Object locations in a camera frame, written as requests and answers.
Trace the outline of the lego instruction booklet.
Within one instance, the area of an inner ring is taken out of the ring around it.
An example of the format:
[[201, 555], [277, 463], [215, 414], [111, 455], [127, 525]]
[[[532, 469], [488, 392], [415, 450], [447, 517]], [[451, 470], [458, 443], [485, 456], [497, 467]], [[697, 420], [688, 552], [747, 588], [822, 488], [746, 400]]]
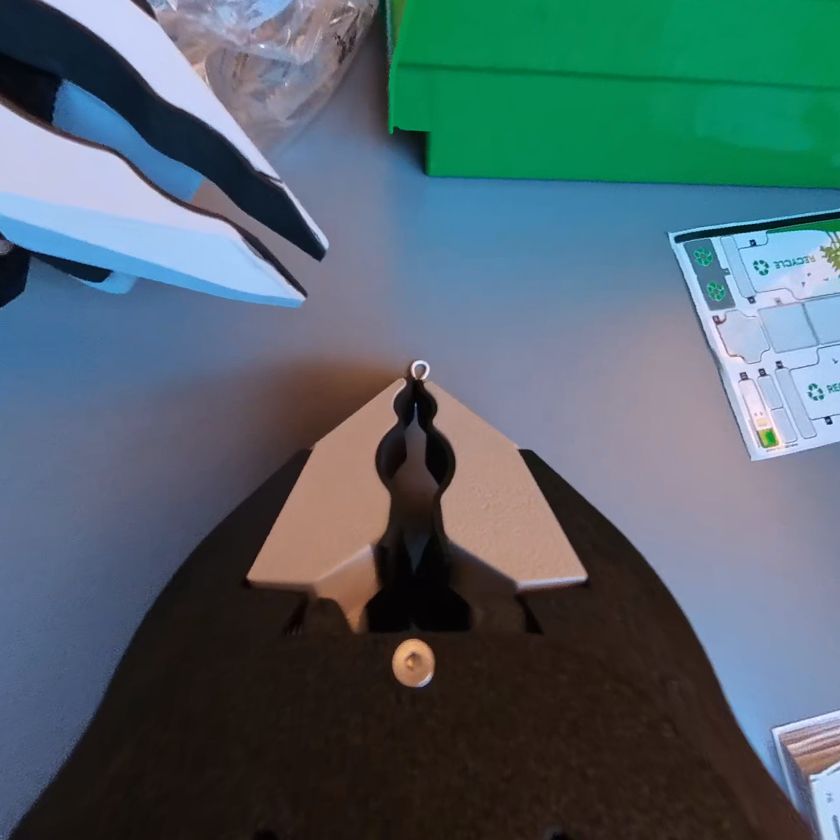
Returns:
[[816, 838], [839, 838], [839, 712], [772, 729], [784, 784]]

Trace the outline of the green plastic bin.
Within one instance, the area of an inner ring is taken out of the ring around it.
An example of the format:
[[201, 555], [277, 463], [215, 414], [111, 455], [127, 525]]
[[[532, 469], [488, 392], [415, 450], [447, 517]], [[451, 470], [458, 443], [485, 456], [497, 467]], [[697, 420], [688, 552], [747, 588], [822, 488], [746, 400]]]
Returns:
[[838, 1], [383, 7], [428, 175], [838, 188]]

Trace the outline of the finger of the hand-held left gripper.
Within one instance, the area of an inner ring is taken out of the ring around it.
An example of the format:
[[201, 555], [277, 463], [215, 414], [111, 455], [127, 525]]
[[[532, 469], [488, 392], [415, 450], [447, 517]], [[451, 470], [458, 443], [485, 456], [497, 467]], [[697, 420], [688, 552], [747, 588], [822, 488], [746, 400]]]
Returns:
[[105, 102], [151, 147], [310, 257], [329, 241], [158, 24], [128, 1], [1, 2], [2, 53]]
[[221, 298], [298, 308], [307, 292], [248, 230], [184, 203], [121, 154], [2, 100], [1, 229], [42, 256]]

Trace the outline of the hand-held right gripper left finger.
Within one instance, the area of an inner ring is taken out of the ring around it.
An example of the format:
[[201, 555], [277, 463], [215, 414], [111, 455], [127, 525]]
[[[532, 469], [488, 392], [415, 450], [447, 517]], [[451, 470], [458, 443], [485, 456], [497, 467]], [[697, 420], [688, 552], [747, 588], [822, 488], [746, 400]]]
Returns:
[[334, 601], [364, 632], [392, 504], [376, 457], [402, 431], [399, 401], [410, 394], [407, 379], [394, 381], [315, 443], [248, 571], [251, 586]]

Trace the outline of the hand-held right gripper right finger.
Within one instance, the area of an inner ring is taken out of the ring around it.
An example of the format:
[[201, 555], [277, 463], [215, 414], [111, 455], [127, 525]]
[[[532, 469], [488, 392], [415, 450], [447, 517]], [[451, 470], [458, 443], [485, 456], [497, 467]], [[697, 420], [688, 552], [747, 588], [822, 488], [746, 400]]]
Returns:
[[415, 382], [415, 401], [446, 589], [472, 629], [523, 631], [522, 597], [587, 583], [583, 562], [519, 446], [431, 381]]

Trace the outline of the green and white sticker sheet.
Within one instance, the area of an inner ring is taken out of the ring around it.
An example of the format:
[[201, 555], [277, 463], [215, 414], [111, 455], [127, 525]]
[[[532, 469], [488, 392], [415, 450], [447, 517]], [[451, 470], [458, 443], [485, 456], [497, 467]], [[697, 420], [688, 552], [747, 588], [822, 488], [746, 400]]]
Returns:
[[839, 441], [839, 212], [668, 234], [751, 461]]

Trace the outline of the crumpled clear plastic bag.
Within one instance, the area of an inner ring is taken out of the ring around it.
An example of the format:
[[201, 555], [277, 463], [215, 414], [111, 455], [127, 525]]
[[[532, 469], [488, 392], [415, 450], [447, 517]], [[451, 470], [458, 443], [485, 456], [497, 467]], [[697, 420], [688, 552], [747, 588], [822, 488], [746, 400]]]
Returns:
[[165, 33], [262, 151], [288, 142], [342, 82], [376, 1], [150, 1]]

